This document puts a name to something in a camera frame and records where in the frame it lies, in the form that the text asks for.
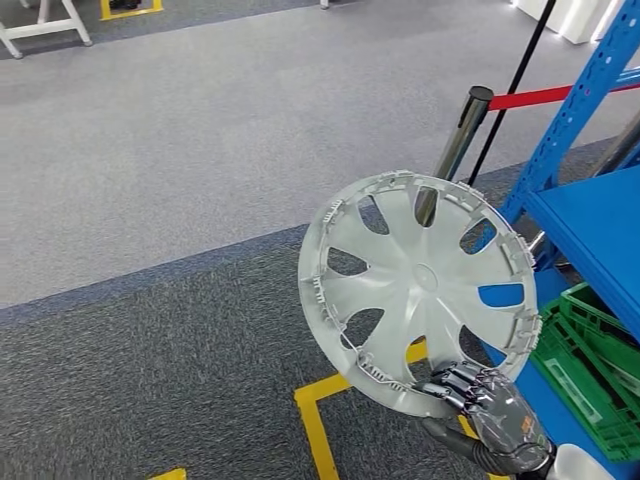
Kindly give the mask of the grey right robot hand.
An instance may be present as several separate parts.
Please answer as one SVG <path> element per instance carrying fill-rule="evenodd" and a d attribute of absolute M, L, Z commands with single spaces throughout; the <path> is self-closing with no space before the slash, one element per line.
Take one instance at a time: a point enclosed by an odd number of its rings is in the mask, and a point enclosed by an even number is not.
<path fill-rule="evenodd" d="M 469 361 L 445 362 L 414 390 L 444 401 L 464 416 L 475 438 L 438 420 L 423 420 L 432 438 L 493 475 L 545 479 L 556 448 L 508 377 Z"/>

